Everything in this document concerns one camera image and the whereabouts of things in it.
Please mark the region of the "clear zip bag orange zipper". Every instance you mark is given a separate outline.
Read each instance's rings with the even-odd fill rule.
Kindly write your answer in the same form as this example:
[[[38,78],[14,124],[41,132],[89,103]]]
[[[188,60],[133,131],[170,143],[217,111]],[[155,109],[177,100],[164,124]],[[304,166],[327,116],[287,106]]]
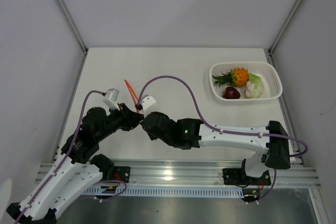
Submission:
[[[139,98],[137,96],[137,93],[133,89],[132,85],[126,79],[124,79],[124,82],[133,100],[134,107],[136,108],[137,113],[143,112],[143,107],[141,105],[138,105]]]

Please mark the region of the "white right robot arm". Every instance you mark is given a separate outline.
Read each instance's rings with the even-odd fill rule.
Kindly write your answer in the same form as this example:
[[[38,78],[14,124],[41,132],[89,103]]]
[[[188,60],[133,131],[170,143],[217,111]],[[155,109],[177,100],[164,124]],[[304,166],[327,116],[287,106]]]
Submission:
[[[220,129],[217,125],[206,125],[199,119],[173,121],[161,112],[152,112],[141,125],[151,140],[159,139],[182,150],[233,147],[253,151],[253,156],[243,160],[239,174],[246,184],[253,183],[269,168],[286,170],[291,166],[286,133],[277,121],[233,132]]]

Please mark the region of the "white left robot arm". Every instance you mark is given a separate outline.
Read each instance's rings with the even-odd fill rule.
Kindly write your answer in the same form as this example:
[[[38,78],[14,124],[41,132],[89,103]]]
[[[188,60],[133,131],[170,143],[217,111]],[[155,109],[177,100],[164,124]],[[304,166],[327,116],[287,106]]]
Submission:
[[[95,183],[114,176],[114,163],[96,152],[99,143],[117,130],[130,131],[143,115],[120,103],[109,113],[100,107],[81,113],[79,125],[35,190],[6,212],[16,223],[56,223],[65,209]]]

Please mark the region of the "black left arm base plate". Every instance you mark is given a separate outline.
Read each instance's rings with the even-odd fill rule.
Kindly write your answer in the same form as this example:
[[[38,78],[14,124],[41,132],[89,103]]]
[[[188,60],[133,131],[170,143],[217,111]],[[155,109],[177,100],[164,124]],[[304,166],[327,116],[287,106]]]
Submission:
[[[112,174],[113,174],[114,179],[128,183],[130,179],[130,174],[131,174],[131,167],[115,166]]]

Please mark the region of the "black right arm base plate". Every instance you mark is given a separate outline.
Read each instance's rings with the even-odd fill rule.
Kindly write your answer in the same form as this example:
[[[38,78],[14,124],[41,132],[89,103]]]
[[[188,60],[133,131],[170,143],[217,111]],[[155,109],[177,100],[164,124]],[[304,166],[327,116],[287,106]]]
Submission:
[[[272,184],[268,170],[263,172],[260,177],[249,177],[243,173],[241,168],[224,168],[222,174],[225,185],[245,188],[258,185],[270,186]]]

